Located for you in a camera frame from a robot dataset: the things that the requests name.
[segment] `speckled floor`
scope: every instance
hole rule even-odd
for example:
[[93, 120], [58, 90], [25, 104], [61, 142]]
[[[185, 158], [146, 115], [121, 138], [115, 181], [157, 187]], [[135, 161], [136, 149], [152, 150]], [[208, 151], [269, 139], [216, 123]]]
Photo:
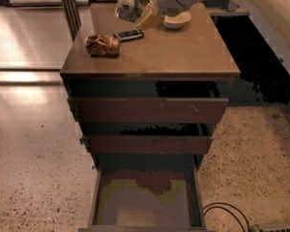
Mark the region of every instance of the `speckled floor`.
[[[203, 205], [233, 204], [252, 225], [290, 223], [290, 126], [279, 108], [227, 108], [214, 139], [198, 176]], [[209, 229], [241, 231], [223, 210], [206, 221]]]
[[[97, 172], [62, 85], [0, 86], [0, 231], [77, 231]], [[228, 202], [251, 224], [290, 222], [290, 127], [278, 108], [229, 107], [199, 171], [203, 205]], [[208, 229], [241, 231], [223, 210]]]

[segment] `black cable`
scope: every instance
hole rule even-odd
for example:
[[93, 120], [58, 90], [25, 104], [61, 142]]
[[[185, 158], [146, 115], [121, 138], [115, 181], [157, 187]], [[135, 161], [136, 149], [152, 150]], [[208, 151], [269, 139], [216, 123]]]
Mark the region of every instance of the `black cable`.
[[238, 208], [236, 208], [235, 206], [230, 205], [230, 204], [228, 204], [228, 203], [215, 202], [215, 203], [211, 203], [211, 204], [205, 206], [205, 207], [203, 208], [203, 210], [205, 210], [206, 208], [208, 208], [208, 207], [211, 206], [211, 205], [226, 205], [226, 206], [232, 207], [233, 209], [237, 210], [237, 211], [238, 211], [238, 212], [243, 216], [243, 218], [244, 218], [244, 220], [245, 220], [245, 222], [246, 222], [246, 225], [247, 225], [247, 231], [248, 231], [248, 232], [250, 231], [250, 226], [249, 226], [248, 219], [246, 218], [246, 216], [244, 215], [244, 213], [241, 212], [240, 209], [238, 209]]
[[246, 232], [245, 229], [244, 229], [244, 227], [243, 227], [243, 225], [242, 225], [242, 223], [239, 221], [239, 219], [238, 219], [238, 218], [237, 218], [237, 217], [236, 217], [232, 212], [230, 212], [228, 209], [226, 209], [226, 208], [224, 208], [224, 207], [222, 207], [222, 206], [212, 206], [212, 207], [210, 207], [210, 208], [209, 208], [209, 209], [204, 213], [204, 216], [205, 216], [209, 211], [211, 211], [212, 209], [215, 209], [215, 208], [222, 209], [222, 210], [226, 211], [227, 213], [229, 213], [230, 215], [232, 215], [232, 217], [233, 217], [236, 221], [238, 221], [239, 224], [241, 225], [243, 232]]

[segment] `crumpled package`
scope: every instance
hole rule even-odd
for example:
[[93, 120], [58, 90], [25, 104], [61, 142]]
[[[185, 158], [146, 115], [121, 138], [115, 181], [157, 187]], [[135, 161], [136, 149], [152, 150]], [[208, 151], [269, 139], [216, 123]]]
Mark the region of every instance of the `crumpled package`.
[[93, 56], [117, 56], [120, 54], [121, 42], [111, 35], [93, 35], [85, 40], [86, 50]]

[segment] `clear plastic cup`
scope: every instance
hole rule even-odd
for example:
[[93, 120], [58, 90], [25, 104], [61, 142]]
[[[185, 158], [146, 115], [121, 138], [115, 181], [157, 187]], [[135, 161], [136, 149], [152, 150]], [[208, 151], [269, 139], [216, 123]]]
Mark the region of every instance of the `clear plastic cup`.
[[117, 0], [116, 16], [126, 21], [136, 22], [150, 0]]

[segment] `tiled floor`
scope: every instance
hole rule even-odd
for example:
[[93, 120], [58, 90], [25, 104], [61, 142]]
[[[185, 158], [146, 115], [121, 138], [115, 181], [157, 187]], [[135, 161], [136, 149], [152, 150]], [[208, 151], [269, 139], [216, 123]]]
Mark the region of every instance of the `tiled floor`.
[[[60, 67], [72, 44], [62, 12], [0, 10], [0, 65]], [[0, 232], [76, 232], [88, 223], [97, 172], [67, 97], [58, 72], [0, 72]], [[228, 202], [251, 224], [290, 222], [290, 126], [279, 108], [228, 107], [198, 178], [203, 205]], [[223, 210], [206, 221], [217, 232], [241, 231]]]
[[[80, 18], [88, 16], [80, 7]], [[72, 46], [63, 9], [0, 7], [0, 67], [59, 69]]]

